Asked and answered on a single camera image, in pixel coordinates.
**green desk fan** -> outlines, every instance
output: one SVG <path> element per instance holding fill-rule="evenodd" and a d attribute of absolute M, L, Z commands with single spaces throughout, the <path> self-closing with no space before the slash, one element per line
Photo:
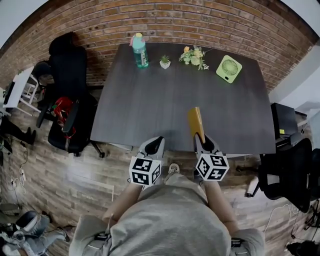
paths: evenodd
<path fill-rule="evenodd" d="M 239 62 L 226 55 L 223 57 L 218 69 L 216 70 L 216 74 L 231 84 L 236 79 L 241 69 L 242 65 Z"/>

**water bottle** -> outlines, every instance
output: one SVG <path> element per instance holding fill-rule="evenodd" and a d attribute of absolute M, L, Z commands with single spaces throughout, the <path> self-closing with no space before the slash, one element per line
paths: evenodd
<path fill-rule="evenodd" d="M 149 66 L 149 60 L 146 49 L 146 42 L 141 33 L 136 33 L 132 38 L 133 55 L 138 68 L 146 68 Z"/>

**white wall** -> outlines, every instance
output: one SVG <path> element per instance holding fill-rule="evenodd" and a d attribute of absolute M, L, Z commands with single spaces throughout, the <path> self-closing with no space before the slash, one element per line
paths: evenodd
<path fill-rule="evenodd" d="M 294 10 L 320 37 L 320 4 L 317 0 L 281 0 Z"/>
<path fill-rule="evenodd" d="M 320 4 L 317 0 L 281 0 L 294 10 L 320 36 Z M 271 103 L 307 114 L 320 106 L 320 41 L 269 93 Z"/>
<path fill-rule="evenodd" d="M 280 103 L 291 108 L 297 108 L 311 97 L 311 88 L 317 83 L 315 78 L 320 72 L 320 42 L 302 59 L 292 72 L 269 93 L 271 103 Z M 313 94 L 320 91 L 314 88 Z"/>
<path fill-rule="evenodd" d="M 0 0 L 0 48 L 35 10 L 48 0 Z"/>

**floor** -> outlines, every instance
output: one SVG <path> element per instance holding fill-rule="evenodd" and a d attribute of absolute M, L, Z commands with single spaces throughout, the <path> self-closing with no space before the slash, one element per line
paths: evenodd
<path fill-rule="evenodd" d="M 18 110 L 12 111 L 11 121 L 23 131 L 30 126 L 35 129 L 36 117 L 29 117 Z M 27 163 L 22 165 L 26 179 L 24 188 L 18 185 L 12 191 L 11 177 L 18 178 L 20 165 L 25 162 L 25 148 L 13 138 L 13 155 L 4 157 L 1 172 L 1 197 L 4 202 L 23 204 L 23 210 L 46 211 L 50 213 L 57 226 L 76 225 L 81 214 L 102 216 L 127 185 L 128 166 L 132 156 L 137 153 L 117 147 L 100 144 L 107 157 L 99 158 L 95 149 L 88 145 L 80 157 L 52 147 L 48 143 L 50 122 L 45 121 L 36 129 L 37 137 L 33 146 L 27 146 Z M 170 163 L 180 165 L 181 172 L 192 178 L 196 156 L 192 152 L 165 152 L 164 168 Z M 220 183 L 227 199 L 232 204 L 241 228 L 258 228 L 264 231 L 273 209 L 276 209 L 265 232 L 266 255 L 288 256 L 284 252 L 294 227 L 300 239 L 311 238 L 314 229 L 302 231 L 307 214 L 295 214 L 297 209 L 286 199 L 269 200 L 259 191 L 254 198 L 244 197 L 249 182 L 255 177 L 253 172 L 237 172 L 236 166 L 256 166 L 256 156 L 242 157 L 229 161 L 230 170 Z M 49 255 L 68 255 L 68 244 L 60 241 L 48 250 Z"/>

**wooden tabletop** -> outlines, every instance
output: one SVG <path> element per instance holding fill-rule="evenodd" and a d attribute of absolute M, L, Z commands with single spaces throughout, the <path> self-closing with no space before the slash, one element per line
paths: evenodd
<path fill-rule="evenodd" d="M 147 43 L 148 68 L 138 68 L 132 47 L 119 46 L 103 88 L 91 140 L 128 146 L 163 136 L 165 149 L 193 151 L 187 113 L 200 107 L 204 132 L 226 154 L 275 153 L 270 102 L 258 62 L 212 49 L 209 70 L 178 61 L 184 44 Z M 162 55 L 171 65 L 161 68 Z M 242 64 L 232 84 L 216 75 L 224 55 Z"/>

